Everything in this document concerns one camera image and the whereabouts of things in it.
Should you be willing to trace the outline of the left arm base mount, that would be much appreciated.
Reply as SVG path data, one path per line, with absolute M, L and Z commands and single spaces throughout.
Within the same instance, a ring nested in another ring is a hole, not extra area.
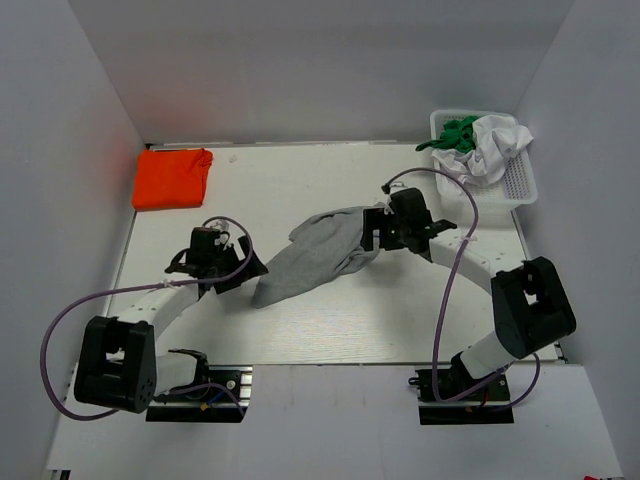
M 251 366 L 211 365 L 202 352 L 173 349 L 157 358 L 157 373 L 149 423 L 238 424 L 248 411 Z

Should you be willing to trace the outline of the white t shirt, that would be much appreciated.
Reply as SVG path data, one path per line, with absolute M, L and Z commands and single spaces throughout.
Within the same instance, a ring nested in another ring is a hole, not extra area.
M 469 153 L 431 148 L 434 163 L 462 184 L 488 186 L 497 182 L 507 162 L 533 141 L 527 127 L 499 115 L 479 117 L 473 130 L 476 148 Z

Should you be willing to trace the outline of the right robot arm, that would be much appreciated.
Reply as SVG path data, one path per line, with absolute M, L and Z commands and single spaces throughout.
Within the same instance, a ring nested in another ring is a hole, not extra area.
M 435 402 L 472 399 L 514 362 L 573 334 L 577 327 L 554 264 L 545 257 L 525 260 L 501 253 L 477 253 L 473 235 L 461 235 L 449 220 L 434 220 L 416 188 L 390 195 L 383 207 L 363 212 L 361 246 L 366 251 L 406 249 L 447 267 L 491 297 L 493 329 L 456 354 L 429 382 Z

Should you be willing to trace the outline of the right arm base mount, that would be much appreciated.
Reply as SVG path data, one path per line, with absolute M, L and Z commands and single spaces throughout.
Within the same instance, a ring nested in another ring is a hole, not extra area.
M 511 392 L 504 373 L 490 381 L 468 382 L 451 367 L 437 371 L 441 401 L 433 389 L 432 369 L 417 369 L 408 379 L 418 400 L 421 426 L 509 425 L 514 423 Z

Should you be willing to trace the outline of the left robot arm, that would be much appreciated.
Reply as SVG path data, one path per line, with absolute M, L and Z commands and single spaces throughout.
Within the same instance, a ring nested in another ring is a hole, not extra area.
M 85 327 L 74 397 L 85 404 L 144 412 L 162 395 L 199 399 L 211 387 L 205 354 L 193 349 L 156 351 L 162 333 L 209 291 L 235 289 L 268 271 L 249 234 L 201 226 L 190 244 L 165 268 L 163 282 L 112 317 L 96 316 Z

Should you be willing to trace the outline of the grey t shirt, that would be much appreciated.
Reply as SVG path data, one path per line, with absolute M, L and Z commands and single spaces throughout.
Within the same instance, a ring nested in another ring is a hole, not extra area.
M 252 307 L 304 294 L 370 264 L 379 250 L 366 251 L 360 245 L 365 210 L 354 206 L 320 213 L 294 228 L 289 245 L 266 264 L 268 273 L 257 283 Z

